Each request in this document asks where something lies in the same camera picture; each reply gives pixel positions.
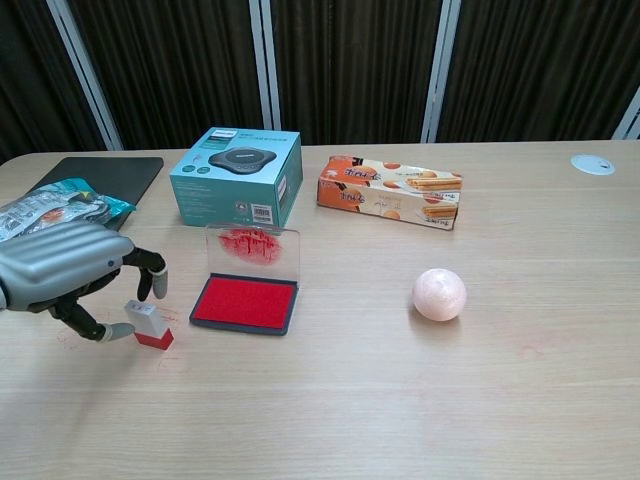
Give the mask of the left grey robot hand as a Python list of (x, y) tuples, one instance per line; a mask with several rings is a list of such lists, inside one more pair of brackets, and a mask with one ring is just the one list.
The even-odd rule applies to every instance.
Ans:
[(1, 243), (1, 308), (47, 311), (80, 337), (104, 343), (129, 336), (129, 323), (97, 322), (79, 299), (113, 281), (123, 266), (139, 270), (137, 298), (168, 290), (164, 258), (103, 225), (85, 220), (54, 225)]

